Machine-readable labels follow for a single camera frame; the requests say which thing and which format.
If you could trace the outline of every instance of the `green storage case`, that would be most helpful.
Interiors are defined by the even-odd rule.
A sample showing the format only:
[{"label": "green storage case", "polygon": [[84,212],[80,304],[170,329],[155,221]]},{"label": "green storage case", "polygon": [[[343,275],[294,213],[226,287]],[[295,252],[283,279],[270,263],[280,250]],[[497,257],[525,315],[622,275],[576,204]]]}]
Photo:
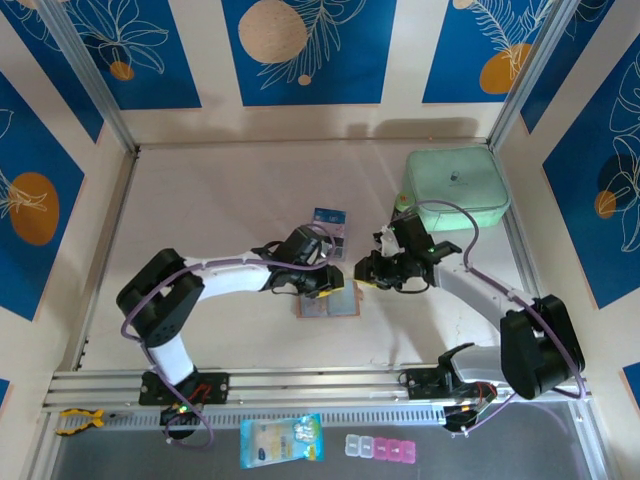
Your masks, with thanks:
[{"label": "green storage case", "polygon": [[[416,202],[455,203],[480,227],[496,225],[510,203],[493,155],[481,145],[413,152],[407,158],[403,192]],[[445,205],[423,205],[419,214],[428,232],[471,228],[462,213]]]}]

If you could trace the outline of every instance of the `gray floor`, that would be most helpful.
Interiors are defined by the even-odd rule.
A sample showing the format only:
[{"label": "gray floor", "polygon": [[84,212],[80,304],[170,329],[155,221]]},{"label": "gray floor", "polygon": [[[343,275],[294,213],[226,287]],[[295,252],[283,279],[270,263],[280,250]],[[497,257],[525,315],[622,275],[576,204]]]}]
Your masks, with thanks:
[{"label": "gray floor", "polygon": [[[586,479],[585,460],[566,404],[516,404],[472,433],[451,439],[442,427],[325,428],[325,461],[299,460],[241,470],[237,430],[216,431],[204,452],[169,447],[159,431],[96,431],[63,440],[53,478],[102,479]],[[415,465],[347,457],[348,433],[416,442]],[[192,440],[202,440],[204,433]]]}]

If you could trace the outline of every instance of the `plastic package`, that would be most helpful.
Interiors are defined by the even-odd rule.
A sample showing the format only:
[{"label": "plastic package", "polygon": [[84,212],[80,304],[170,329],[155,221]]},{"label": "plastic package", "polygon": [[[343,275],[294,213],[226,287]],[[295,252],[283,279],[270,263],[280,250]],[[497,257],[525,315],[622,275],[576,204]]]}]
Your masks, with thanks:
[{"label": "plastic package", "polygon": [[240,465],[262,467],[306,458],[324,460],[320,415],[281,420],[243,420],[240,425]]}]

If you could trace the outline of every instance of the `metal frame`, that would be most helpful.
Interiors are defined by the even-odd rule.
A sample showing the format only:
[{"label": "metal frame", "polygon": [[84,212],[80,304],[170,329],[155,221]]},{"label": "metal frame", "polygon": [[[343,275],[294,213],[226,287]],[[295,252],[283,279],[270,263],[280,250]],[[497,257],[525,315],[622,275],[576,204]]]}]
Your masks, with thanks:
[{"label": "metal frame", "polygon": [[520,115],[520,110],[540,78],[542,70],[549,61],[558,41],[562,37],[571,17],[580,5],[581,0],[553,0],[555,5],[538,34],[531,51],[520,71],[520,75],[507,95],[498,119],[489,133],[489,148],[497,150],[505,141],[513,122]]},{"label": "metal frame", "polygon": [[82,317],[82,322],[78,322],[77,324],[80,326],[80,331],[77,332],[76,335],[71,336],[72,339],[75,338],[75,342],[69,343],[60,368],[67,368],[72,371],[82,368],[82,356],[84,355],[84,349],[88,342],[89,328],[91,327],[98,296],[107,273],[107,262],[111,256],[116,236],[118,235],[120,219],[122,218],[129,192],[131,191],[137,160],[138,151],[136,151],[133,156],[125,159],[120,175],[118,176],[113,199],[107,211],[104,227],[96,248],[96,255],[87,280],[87,284],[90,285],[90,293],[86,303],[79,308],[79,316]]},{"label": "metal frame", "polygon": [[[57,0],[34,0],[40,16],[50,30],[54,40],[60,46],[67,61],[84,85],[91,99],[111,126],[120,143],[129,152],[134,153],[136,147],[133,138],[124,123],[115,99],[97,67],[91,60],[82,44],[82,40],[63,7]],[[487,140],[489,148],[497,154],[497,150],[506,138],[509,128],[518,117],[527,96],[539,78],[566,24],[571,18],[580,0],[556,0],[556,5],[549,20],[538,35],[532,52],[527,59],[521,75],[505,101],[500,115]],[[474,143],[481,139],[472,139]],[[171,145],[153,145],[151,148],[175,148]],[[97,296],[106,274],[107,261],[117,235],[128,192],[131,188],[135,172],[137,155],[123,169],[114,192],[114,201],[110,205],[105,228],[96,251],[92,266],[90,298],[81,315],[84,317],[78,342],[69,349],[65,357],[71,368],[80,367],[80,359],[85,347],[86,336],[91,317],[95,309]],[[526,242],[522,235],[517,212],[511,208],[505,216],[505,228],[516,258],[523,285],[530,293],[539,295],[540,283],[535,267],[528,255]],[[289,370],[235,369],[227,370],[231,374],[228,403],[224,406],[208,406],[205,413],[227,416],[233,413],[234,422],[247,412],[263,412],[270,415],[270,409],[287,408],[291,411],[314,408],[323,411],[341,409],[386,409],[403,412],[411,409],[435,409],[443,406],[470,403],[471,399],[447,399],[440,401],[409,402],[406,388],[398,382],[398,376],[405,366],[389,366],[386,368],[298,368]],[[44,401],[43,413],[39,418],[37,433],[25,463],[21,478],[40,479],[51,475],[60,438],[54,433],[61,423],[59,412],[71,407],[117,408],[131,410],[136,418],[154,416],[160,407],[149,408],[138,404],[141,371],[101,371],[101,372],[58,372],[53,376],[49,392]],[[577,391],[575,383],[565,385]],[[497,402],[504,401],[511,394],[510,389],[499,390]],[[564,397],[549,392],[537,399],[539,401],[561,401]],[[595,417],[591,405],[587,402],[569,402],[572,417],[580,442],[587,458],[590,473],[595,478],[618,478],[614,464],[607,459],[607,453],[598,434]],[[116,425],[116,428],[132,428],[131,425]]]},{"label": "metal frame", "polygon": [[42,22],[60,47],[60,51],[104,121],[111,126],[114,135],[124,149],[130,153],[135,152],[136,144],[122,119],[118,104],[62,4],[57,0],[33,0],[33,3]]},{"label": "metal frame", "polygon": [[488,140],[486,137],[443,137],[443,138],[435,138],[433,140],[428,140],[426,138],[416,138],[416,137],[393,137],[393,138],[302,138],[299,140],[255,140],[255,141],[247,141],[247,140],[229,140],[224,142],[198,142],[198,143],[142,143],[140,144],[140,148],[144,150],[182,150],[182,149],[199,149],[199,148],[211,148],[220,145],[238,145],[238,144],[251,144],[251,145],[260,145],[260,144],[273,144],[273,143],[318,143],[318,142],[371,142],[371,141],[379,141],[379,142],[406,142],[409,140],[413,141],[423,141],[425,146],[428,145],[487,145]]},{"label": "metal frame", "polygon": [[[385,368],[229,369],[224,370],[230,374],[230,382],[226,387],[229,389],[227,403],[222,408],[452,406],[474,400],[410,401],[406,387],[399,382],[400,374],[407,368],[434,367],[418,364]],[[60,412],[73,407],[150,410],[150,407],[138,404],[142,374],[135,370],[58,372],[51,381],[43,412]],[[578,391],[575,382],[567,382],[565,388]],[[511,393],[510,388],[500,388],[496,401],[504,401]],[[549,392],[539,398],[540,401],[558,401],[564,397]]]}]

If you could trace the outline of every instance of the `white robotic arm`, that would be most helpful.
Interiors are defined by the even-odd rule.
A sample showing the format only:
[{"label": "white robotic arm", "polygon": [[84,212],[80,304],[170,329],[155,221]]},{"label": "white robotic arm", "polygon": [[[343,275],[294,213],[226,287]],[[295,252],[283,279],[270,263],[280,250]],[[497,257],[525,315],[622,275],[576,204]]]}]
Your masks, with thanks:
[{"label": "white robotic arm", "polygon": [[[584,368],[571,320],[556,297],[534,299],[498,279],[480,274],[470,264],[465,265],[462,251],[456,245],[450,242],[436,245],[416,214],[392,221],[374,238],[380,248],[356,265],[356,280],[383,290],[416,293],[405,292],[403,287],[410,278],[422,278],[428,286],[440,287],[460,298],[500,333],[500,346],[456,347],[440,357],[438,372],[427,372],[422,380],[410,379],[416,384],[422,382],[422,393],[416,393],[416,398],[441,398],[452,395],[462,384],[480,381],[507,383],[523,398],[532,399],[573,376],[563,353],[571,357],[580,371]],[[458,266],[441,263],[442,258],[453,254],[461,258]],[[542,319],[555,338],[550,338],[536,317]],[[561,343],[565,352],[557,348],[557,343]]]},{"label": "white robotic arm", "polygon": [[[271,242],[243,255],[218,259],[182,258],[175,250],[159,252],[120,292],[117,303],[127,317],[170,275],[175,280],[153,296],[130,319],[156,368],[171,385],[179,385],[195,366],[180,335],[197,302],[233,292],[262,292],[287,284],[299,295],[327,295],[344,286],[342,272],[323,262],[315,265],[323,237],[308,226],[284,242]],[[202,265],[194,269],[185,265]]]}]

